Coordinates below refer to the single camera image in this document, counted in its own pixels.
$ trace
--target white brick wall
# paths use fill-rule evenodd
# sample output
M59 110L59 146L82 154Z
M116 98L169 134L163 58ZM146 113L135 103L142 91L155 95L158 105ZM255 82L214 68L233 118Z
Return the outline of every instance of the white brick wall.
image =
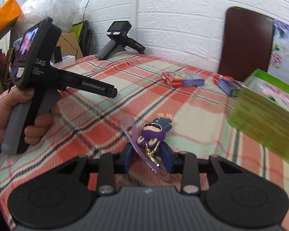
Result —
M21 5L26 0L17 0ZM83 0L76 22L81 21ZM226 10L246 7L289 23L289 0L91 0L85 18L94 32L91 52L107 42L114 20L130 20L147 54L217 71Z

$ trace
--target dark brown chair back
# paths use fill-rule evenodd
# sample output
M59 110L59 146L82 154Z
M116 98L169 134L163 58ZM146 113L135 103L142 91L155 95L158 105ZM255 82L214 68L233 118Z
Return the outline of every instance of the dark brown chair back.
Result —
M273 41L273 18L230 7L226 13L218 73L244 81L257 68L267 71Z

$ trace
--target orange plastic bag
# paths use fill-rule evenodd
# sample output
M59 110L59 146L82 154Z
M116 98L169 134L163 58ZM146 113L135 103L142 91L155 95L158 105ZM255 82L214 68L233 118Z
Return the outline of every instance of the orange plastic bag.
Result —
M21 13L22 10L16 0L7 0L0 8L0 30Z

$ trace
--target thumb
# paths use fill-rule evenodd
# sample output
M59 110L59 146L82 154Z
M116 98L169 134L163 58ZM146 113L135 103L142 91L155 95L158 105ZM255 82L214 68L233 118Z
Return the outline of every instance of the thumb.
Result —
M15 87L10 93L0 99L0 108L4 111L10 111L16 104L28 102L34 95L34 88L20 89Z

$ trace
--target display screen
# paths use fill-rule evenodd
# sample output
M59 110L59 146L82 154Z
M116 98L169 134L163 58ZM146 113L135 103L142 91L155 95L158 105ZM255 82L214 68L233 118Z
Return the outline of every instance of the display screen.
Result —
M16 61L25 61L27 59L32 42L38 30L39 30L39 27L29 30L27 31L25 36L22 38L22 43L20 44L20 49L19 49L19 53L18 53Z
M109 31L121 31L125 22L116 22L110 28Z

